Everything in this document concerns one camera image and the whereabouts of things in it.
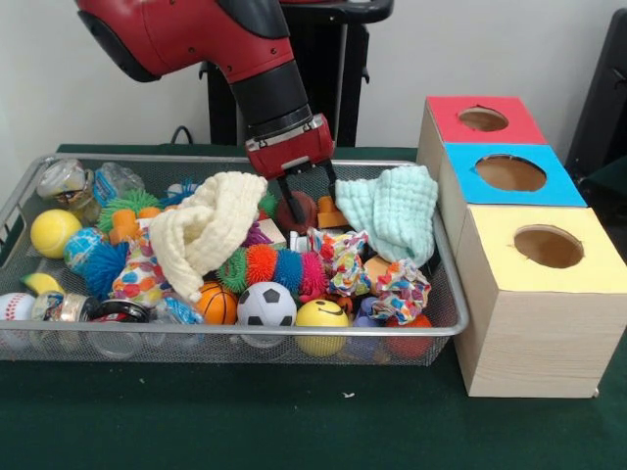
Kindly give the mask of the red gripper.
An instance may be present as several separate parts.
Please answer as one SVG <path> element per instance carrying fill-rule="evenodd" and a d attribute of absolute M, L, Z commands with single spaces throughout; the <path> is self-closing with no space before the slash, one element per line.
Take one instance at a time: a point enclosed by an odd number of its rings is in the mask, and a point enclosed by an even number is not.
<path fill-rule="evenodd" d="M 335 200 L 337 176 L 332 161 L 328 161 L 334 152 L 334 141 L 323 114 L 314 115 L 311 120 L 276 136 L 249 139 L 245 149 L 258 174 L 266 179 L 277 178 L 294 220 L 303 220 L 304 213 L 284 176 L 290 168 L 304 163 L 318 165 L 325 161 L 321 167 L 327 175 L 329 196 Z"/>

